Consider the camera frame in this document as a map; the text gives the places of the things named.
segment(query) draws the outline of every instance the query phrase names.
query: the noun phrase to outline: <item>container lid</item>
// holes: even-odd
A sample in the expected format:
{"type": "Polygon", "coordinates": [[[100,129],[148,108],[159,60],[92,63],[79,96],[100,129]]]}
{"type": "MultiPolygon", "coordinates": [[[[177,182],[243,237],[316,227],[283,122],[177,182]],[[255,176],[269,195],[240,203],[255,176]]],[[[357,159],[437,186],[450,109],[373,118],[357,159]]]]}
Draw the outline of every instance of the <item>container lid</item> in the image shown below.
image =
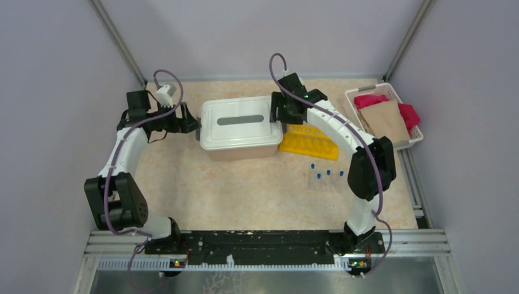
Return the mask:
{"type": "Polygon", "coordinates": [[[205,150],[278,145],[281,123],[270,122],[271,97],[210,100],[202,105],[200,145],[205,150]]]}

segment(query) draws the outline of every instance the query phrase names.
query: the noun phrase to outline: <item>marble-patterned surface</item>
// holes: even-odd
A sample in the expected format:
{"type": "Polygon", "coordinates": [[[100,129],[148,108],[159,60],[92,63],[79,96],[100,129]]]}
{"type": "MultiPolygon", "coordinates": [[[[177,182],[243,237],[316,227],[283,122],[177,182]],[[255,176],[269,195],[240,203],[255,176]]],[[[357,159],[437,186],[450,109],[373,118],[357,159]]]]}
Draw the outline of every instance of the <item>marble-patterned surface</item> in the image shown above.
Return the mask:
{"type": "MultiPolygon", "coordinates": [[[[344,92],[374,83],[373,79],[305,81],[308,89],[322,90],[350,118],[352,109],[344,92]]],[[[263,96],[277,90],[270,80],[183,84],[184,101],[194,116],[207,100],[263,96]]],[[[152,135],[152,139],[160,137],[160,133],[152,135]]],[[[344,154],[339,155],[337,162],[283,152],[264,159],[214,162],[195,140],[194,133],[170,134],[164,141],[147,146],[135,178],[150,209],[175,218],[182,230],[343,228],[353,193],[347,184],[338,183],[338,177],[334,184],[311,179],[311,163],[319,171],[347,173],[349,169],[344,154]]],[[[398,161],[397,179],[385,193],[381,218],[392,228],[417,227],[398,161]]]]}

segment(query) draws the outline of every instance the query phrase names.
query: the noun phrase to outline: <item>black mounting plate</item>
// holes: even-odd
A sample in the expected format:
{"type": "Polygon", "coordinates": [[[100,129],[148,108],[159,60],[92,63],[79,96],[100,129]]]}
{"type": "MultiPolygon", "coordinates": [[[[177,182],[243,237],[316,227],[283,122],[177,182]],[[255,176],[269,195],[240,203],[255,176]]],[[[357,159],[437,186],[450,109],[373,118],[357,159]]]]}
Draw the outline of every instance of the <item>black mounting plate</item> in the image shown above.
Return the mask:
{"type": "MultiPolygon", "coordinates": [[[[367,241],[372,254],[383,253],[382,234],[367,241]]],[[[364,253],[365,247],[349,251],[344,232],[327,230],[190,231],[181,236],[189,248],[189,264],[224,265],[232,255],[235,265],[318,265],[333,264],[334,254],[364,253]]],[[[160,250],[146,248],[146,254],[184,254],[186,247],[162,243],[160,250]]]]}

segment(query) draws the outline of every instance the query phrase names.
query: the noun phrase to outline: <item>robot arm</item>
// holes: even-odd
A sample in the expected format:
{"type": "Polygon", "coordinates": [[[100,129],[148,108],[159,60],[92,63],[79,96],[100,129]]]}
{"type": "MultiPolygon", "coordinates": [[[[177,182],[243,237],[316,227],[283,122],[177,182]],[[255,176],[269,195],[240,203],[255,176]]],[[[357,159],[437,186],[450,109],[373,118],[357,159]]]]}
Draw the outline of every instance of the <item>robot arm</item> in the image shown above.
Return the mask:
{"type": "Polygon", "coordinates": [[[356,246],[375,231],[375,217],[372,211],[377,211],[379,206],[375,172],[357,135],[366,142],[375,158],[383,190],[387,190],[391,181],[396,178],[392,143],[386,137],[377,139],[360,130],[338,112],[321,91],[307,91],[297,74],[292,73],[278,82],[296,96],[304,97],[305,100],[331,113],[330,115],[316,107],[303,104],[284,92],[272,93],[271,122],[279,120],[282,123],[302,124],[306,121],[321,129],[350,158],[348,185],[356,197],[344,229],[350,243],[356,246]],[[356,130],[356,134],[352,133],[350,128],[356,130]]]}
{"type": "Polygon", "coordinates": [[[189,133],[198,128],[198,122],[189,113],[185,103],[181,103],[182,117],[178,118],[175,112],[164,117],[154,119],[134,128],[129,135],[128,131],[136,123],[149,118],[163,116],[173,107],[171,102],[171,88],[166,85],[157,91],[157,111],[150,113],[151,105],[146,90],[128,92],[129,109],[125,111],[118,124],[117,140],[111,156],[105,167],[96,178],[87,179],[84,191],[87,196],[96,226],[100,230],[108,230],[104,210],[104,191],[108,173],[111,178],[108,187],[109,220],[117,231],[133,228],[151,236],[151,239],[161,239],[170,236],[179,236],[180,231],[176,223],[167,217],[158,216],[148,210],[146,199],[139,190],[132,175],[135,174],[138,160],[146,147],[153,131],[167,133],[189,133]],[[118,153],[116,163],[112,166],[113,157],[118,153]]]}

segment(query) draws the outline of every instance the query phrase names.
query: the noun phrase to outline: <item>white wall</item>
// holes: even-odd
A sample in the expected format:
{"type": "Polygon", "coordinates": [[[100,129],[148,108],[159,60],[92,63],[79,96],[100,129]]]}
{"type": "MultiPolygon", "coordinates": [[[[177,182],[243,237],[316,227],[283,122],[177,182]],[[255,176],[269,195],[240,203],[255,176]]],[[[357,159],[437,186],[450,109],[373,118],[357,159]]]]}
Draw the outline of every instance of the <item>white wall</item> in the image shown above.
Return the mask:
{"type": "Polygon", "coordinates": [[[277,51],[306,77],[381,77],[422,0],[102,2],[150,80],[266,78],[277,51]]]}
{"type": "Polygon", "coordinates": [[[393,85],[422,117],[413,147],[467,293],[519,277],[518,1],[438,1],[393,85]]]}
{"type": "Polygon", "coordinates": [[[92,216],[83,192],[137,89],[86,0],[0,5],[0,287],[70,293],[92,216]]]}

